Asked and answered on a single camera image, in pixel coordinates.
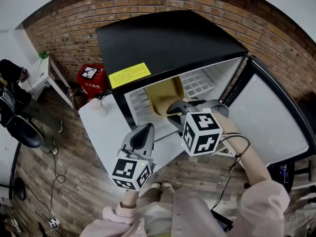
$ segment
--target tan container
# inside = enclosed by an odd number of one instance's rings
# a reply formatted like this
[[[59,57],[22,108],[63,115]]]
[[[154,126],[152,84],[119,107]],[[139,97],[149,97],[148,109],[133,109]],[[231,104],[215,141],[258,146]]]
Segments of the tan container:
[[[160,117],[167,117],[174,114],[167,114],[169,106],[176,100],[184,98],[184,90],[179,77],[174,77],[147,87],[147,95],[150,104]]]

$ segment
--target mini fridge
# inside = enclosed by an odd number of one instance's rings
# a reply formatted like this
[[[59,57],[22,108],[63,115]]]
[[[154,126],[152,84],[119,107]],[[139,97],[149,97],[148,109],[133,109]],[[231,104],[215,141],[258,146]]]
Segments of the mini fridge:
[[[146,94],[149,85],[180,77],[185,96],[222,99],[247,58],[222,100],[230,109],[229,118],[266,166],[315,153],[315,136],[308,122],[267,67],[256,57],[248,58],[241,43],[197,13],[147,14],[96,32],[107,76],[142,63],[150,71],[150,75],[113,88],[131,129],[151,122],[155,140],[177,132],[167,117],[157,116],[151,108]]]

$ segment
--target pink sleeve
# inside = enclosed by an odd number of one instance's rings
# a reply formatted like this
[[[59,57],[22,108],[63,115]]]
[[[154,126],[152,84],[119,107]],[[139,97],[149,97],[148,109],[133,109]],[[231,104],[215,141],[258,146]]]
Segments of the pink sleeve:
[[[80,237],[110,237],[121,236],[134,223],[135,209],[121,208],[120,204],[113,211],[110,207],[103,209],[103,220],[96,220],[89,224]]]
[[[255,184],[242,195],[234,227],[227,236],[283,236],[283,213],[289,202],[281,184],[272,180]]]

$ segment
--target yellow label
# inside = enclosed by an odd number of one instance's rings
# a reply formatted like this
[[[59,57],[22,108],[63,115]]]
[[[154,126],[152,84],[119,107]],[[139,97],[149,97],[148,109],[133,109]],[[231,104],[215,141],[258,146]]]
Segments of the yellow label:
[[[146,64],[143,62],[141,64],[137,64],[127,69],[117,71],[109,75],[109,79],[110,79],[112,89],[114,89],[121,85],[127,84],[131,81],[135,81],[137,79],[149,76],[150,74],[151,73],[149,69],[147,68]]]

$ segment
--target power strip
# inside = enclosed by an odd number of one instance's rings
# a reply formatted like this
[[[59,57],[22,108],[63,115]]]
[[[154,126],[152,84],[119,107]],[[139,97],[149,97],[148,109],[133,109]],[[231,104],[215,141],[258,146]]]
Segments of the power strip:
[[[59,228],[60,221],[57,218],[53,218],[49,221],[50,228],[56,229]]]

